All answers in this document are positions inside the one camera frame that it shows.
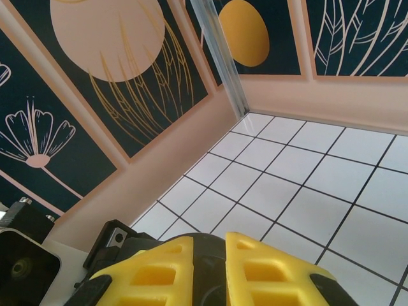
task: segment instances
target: wall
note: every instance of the wall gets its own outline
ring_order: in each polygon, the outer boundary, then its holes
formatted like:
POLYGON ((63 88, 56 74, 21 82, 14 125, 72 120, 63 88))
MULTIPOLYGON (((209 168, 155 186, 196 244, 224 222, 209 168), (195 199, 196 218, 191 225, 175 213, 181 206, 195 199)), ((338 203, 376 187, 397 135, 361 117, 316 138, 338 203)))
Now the wall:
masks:
POLYGON ((81 101, 76 89, 67 85, 66 75, 45 55, 43 47, 32 35, 27 34, 27 29, 0 3, 3 25, 18 38, 14 44, 19 49, 26 50, 26 58, 35 60, 35 68, 41 77, 53 84, 56 95, 68 102, 68 110, 118 167, 118 171, 108 180, 57 220, 50 234, 52 239, 88 251, 105 222, 118 219, 131 225, 237 121, 224 87, 218 87, 214 82, 185 9, 179 0, 171 0, 168 3, 208 96, 165 129, 131 160, 114 144, 111 135, 101 127, 98 118, 84 101, 81 101))
POLYGON ((406 80, 384 81, 384 78, 373 80, 370 77, 365 80, 342 77, 314 80, 302 2, 288 0, 288 3, 304 79, 241 75, 251 110, 407 134, 406 80))

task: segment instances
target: flower illustration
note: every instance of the flower illustration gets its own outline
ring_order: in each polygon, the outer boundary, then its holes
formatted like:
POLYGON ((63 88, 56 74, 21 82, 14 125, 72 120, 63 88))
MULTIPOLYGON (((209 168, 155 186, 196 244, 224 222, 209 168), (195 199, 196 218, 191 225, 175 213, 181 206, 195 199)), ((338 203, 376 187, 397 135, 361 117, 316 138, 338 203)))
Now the flower illustration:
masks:
POLYGON ((34 108, 27 102, 27 110, 19 110, 5 118, 8 132, 0 131, 0 154, 41 168, 74 195, 83 198, 46 169, 49 161, 73 138, 75 127, 64 120, 54 128, 54 116, 34 108))
POLYGON ((0 87, 11 77, 11 69, 0 63, 0 87))

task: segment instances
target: screw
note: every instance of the screw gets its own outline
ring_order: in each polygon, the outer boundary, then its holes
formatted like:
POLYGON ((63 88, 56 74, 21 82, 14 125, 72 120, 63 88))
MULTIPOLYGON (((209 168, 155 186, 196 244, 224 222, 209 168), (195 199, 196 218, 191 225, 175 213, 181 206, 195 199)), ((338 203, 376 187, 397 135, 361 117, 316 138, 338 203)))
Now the screw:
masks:
POLYGON ((55 218, 54 218, 54 217, 52 217, 51 215, 46 215, 46 217, 47 217, 47 219, 51 220, 52 222, 54 222, 54 221, 55 221, 55 218))
POLYGON ((26 198, 25 196, 23 196, 23 197, 20 199, 20 202, 21 202, 21 203, 31 204, 33 201, 32 201, 31 199, 26 198))

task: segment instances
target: white tile floor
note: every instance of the white tile floor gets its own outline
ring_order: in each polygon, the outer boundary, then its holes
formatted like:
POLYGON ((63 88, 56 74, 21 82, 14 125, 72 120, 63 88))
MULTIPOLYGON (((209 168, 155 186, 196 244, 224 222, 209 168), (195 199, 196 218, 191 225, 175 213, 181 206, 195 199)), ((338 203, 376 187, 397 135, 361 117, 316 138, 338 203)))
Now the white tile floor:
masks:
POLYGON ((250 113, 133 228, 239 231, 326 268, 361 306, 408 305, 408 137, 250 113))

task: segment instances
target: yellow robot part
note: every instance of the yellow robot part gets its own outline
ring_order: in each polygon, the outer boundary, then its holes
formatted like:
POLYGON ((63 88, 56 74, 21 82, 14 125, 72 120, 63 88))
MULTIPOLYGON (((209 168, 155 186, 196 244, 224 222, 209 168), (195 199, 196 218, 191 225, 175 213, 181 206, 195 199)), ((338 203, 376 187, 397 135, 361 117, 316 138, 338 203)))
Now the yellow robot part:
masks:
POLYGON ((191 306, 193 238, 180 237, 100 270, 112 283, 98 306, 191 306))
POLYGON ((310 274, 326 270, 239 233, 226 235, 230 306, 327 306, 310 274))

